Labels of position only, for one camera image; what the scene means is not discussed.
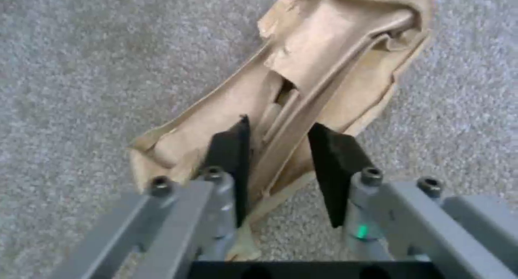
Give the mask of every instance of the metal frame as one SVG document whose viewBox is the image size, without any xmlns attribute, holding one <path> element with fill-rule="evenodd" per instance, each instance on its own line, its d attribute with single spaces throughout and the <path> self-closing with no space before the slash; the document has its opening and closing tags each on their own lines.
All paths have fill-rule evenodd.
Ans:
<svg viewBox="0 0 518 279">
<path fill-rule="evenodd" d="M 147 194 L 124 194 L 51 278 L 111 278 L 135 247 L 146 252 L 136 279 L 185 278 L 194 260 L 224 260 L 235 240 L 233 178 L 212 169 L 186 187 L 157 179 Z"/>
<path fill-rule="evenodd" d="M 507 209 L 489 210 L 480 199 L 465 197 L 447 199 L 444 211 L 441 200 L 416 183 L 368 186 L 360 173 L 351 182 L 343 238 L 359 259 L 431 261 L 446 278 L 516 279 L 509 268 L 516 267 L 518 228 L 503 223 L 503 218 L 513 221 L 500 212 Z M 493 254 L 485 246 L 504 250 Z"/>
</svg>

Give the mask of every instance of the metal linkage arm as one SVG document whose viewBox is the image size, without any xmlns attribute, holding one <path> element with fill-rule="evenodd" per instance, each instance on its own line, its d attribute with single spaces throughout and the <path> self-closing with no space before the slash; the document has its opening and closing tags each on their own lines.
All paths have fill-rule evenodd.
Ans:
<svg viewBox="0 0 518 279">
<path fill-rule="evenodd" d="M 137 247 L 136 279 L 183 279 L 194 260 L 224 260 L 235 239 L 234 180 L 219 168 L 180 187 L 166 176 L 147 194 L 124 194 L 52 279 L 107 279 Z"/>
</svg>

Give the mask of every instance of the cylindrical joint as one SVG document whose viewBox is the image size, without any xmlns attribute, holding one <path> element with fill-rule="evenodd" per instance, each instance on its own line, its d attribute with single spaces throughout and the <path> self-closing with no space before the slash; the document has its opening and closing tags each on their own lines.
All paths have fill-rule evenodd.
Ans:
<svg viewBox="0 0 518 279">
<path fill-rule="evenodd" d="M 214 182 L 214 224 L 213 238 L 223 238 L 236 230 L 236 209 L 234 198 L 234 180 L 219 167 L 208 167 L 202 171 L 202 178 Z"/>
<path fill-rule="evenodd" d="M 417 186 L 430 198 L 439 198 L 442 194 L 442 189 L 444 189 L 442 182 L 430 176 L 419 178 Z"/>
<path fill-rule="evenodd" d="M 376 187 L 381 185 L 383 173 L 380 169 L 374 167 L 365 167 L 361 171 L 361 182 L 364 185 Z"/>
<path fill-rule="evenodd" d="M 168 176 L 155 176 L 149 185 L 149 194 L 162 198 L 174 193 L 173 181 Z"/>
<path fill-rule="evenodd" d="M 202 177 L 205 181 L 219 182 L 223 178 L 223 169 L 218 166 L 210 166 L 202 171 Z"/>
</svg>

